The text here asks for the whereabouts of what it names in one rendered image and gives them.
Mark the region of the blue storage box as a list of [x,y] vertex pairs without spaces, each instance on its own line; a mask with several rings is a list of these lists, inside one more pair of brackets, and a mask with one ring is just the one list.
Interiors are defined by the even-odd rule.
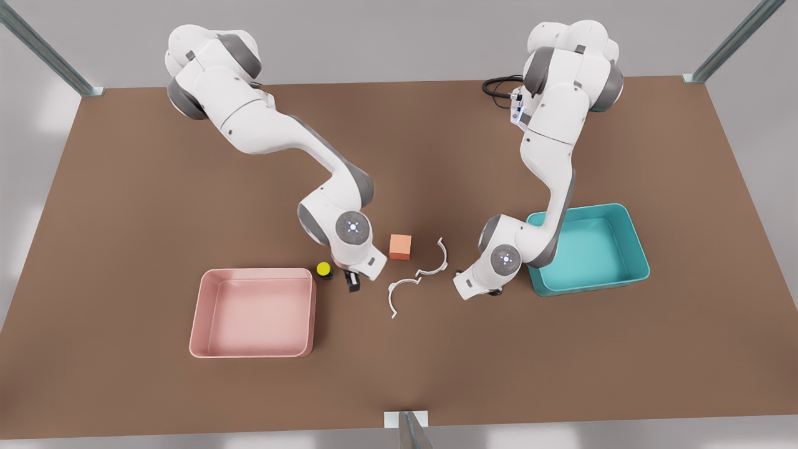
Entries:
[[649,278],[650,265],[624,205],[568,208],[555,258],[529,268],[533,290],[550,297],[624,287]]

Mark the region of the silver frame post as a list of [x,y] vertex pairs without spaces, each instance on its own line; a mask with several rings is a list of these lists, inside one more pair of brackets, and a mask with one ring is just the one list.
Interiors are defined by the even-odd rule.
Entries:
[[0,23],[81,97],[101,97],[105,88],[94,86],[60,56],[6,0],[0,0]]
[[391,411],[383,413],[383,427],[396,428],[398,449],[433,449],[426,429],[428,411]]
[[761,0],[695,71],[681,75],[682,82],[706,83],[786,2],[787,0]]

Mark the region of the pink storage box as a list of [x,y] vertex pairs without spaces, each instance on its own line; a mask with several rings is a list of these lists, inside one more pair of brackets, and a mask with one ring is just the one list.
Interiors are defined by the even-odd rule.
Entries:
[[196,358],[302,358],[314,346],[316,283],[305,268],[214,268],[199,285]]

